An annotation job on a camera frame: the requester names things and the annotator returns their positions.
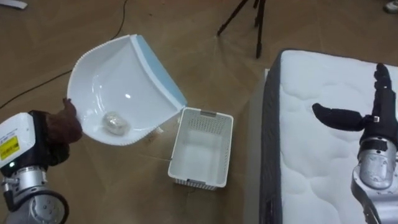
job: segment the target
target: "white dustpan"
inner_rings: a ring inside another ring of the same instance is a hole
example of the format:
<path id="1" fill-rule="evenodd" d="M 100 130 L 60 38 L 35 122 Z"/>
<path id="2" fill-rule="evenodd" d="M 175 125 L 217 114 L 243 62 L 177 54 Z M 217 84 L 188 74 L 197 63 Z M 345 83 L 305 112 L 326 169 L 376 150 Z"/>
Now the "white dustpan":
<path id="1" fill-rule="evenodd" d="M 144 38 L 127 35 L 85 53 L 68 84 L 83 132 L 110 145 L 140 140 L 175 116 L 187 104 Z M 130 125 L 123 136 L 103 126 L 105 113 L 115 111 Z"/>

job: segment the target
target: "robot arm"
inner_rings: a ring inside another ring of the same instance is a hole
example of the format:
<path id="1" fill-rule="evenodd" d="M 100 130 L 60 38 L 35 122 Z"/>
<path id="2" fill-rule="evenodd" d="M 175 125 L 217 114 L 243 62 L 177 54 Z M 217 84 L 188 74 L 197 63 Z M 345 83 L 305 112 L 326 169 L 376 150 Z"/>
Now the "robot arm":
<path id="1" fill-rule="evenodd" d="M 378 64 L 372 115 L 329 109 L 315 103 L 315 116 L 330 128 L 362 131 L 358 165 L 353 170 L 351 191 L 364 208 L 370 224 L 398 223 L 398 155 L 396 94 L 388 69 Z"/>
<path id="2" fill-rule="evenodd" d="M 58 114 L 19 113 L 0 124 L 0 171 L 9 215 L 6 224 L 64 224 L 65 198 L 47 186 L 46 171 L 65 162 L 69 145 L 81 138 L 70 100 Z"/>

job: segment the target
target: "quilted mattress surface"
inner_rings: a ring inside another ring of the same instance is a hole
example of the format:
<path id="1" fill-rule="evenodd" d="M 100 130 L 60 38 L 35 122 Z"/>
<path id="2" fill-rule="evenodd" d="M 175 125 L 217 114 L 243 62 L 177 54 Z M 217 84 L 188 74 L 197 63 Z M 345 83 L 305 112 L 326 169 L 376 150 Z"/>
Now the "quilted mattress surface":
<path id="1" fill-rule="evenodd" d="M 387 66 L 397 91 L 398 70 Z M 362 132 L 330 129 L 311 106 L 371 113 L 375 63 L 286 50 L 280 58 L 283 224 L 365 224 L 350 189 Z"/>

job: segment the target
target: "black tripod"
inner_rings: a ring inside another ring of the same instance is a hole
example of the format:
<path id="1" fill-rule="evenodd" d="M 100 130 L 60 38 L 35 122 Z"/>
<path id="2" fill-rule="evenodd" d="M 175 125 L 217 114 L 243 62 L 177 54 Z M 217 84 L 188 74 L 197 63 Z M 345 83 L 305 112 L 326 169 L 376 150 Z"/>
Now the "black tripod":
<path id="1" fill-rule="evenodd" d="M 227 21 L 221 25 L 221 27 L 218 29 L 217 36 L 219 36 L 225 28 L 228 26 L 228 24 L 232 21 L 233 18 L 238 14 L 238 12 L 243 8 L 243 6 L 248 2 L 249 0 L 242 0 L 239 5 L 236 7 L 236 9 L 232 12 L 231 16 L 227 19 Z M 262 36 L 262 22 L 264 20 L 264 9 L 266 5 L 266 0 L 256 0 L 254 2 L 253 8 L 257 8 L 258 4 L 260 3 L 260 6 L 257 10 L 257 16 L 256 20 L 254 21 L 254 26 L 258 27 L 258 36 L 257 36 L 257 49 L 256 49 L 256 58 L 259 58 L 261 56 L 261 36 Z"/>

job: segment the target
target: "yellow warning label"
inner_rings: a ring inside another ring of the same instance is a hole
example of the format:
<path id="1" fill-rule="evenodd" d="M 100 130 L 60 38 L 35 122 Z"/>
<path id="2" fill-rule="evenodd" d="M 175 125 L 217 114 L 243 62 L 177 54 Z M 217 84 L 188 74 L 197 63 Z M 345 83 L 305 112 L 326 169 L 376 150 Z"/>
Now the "yellow warning label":
<path id="1" fill-rule="evenodd" d="M 13 155 L 18 150 L 19 150 L 18 138 L 17 136 L 14 136 L 0 145 L 1 160 L 7 159 L 7 157 Z"/>

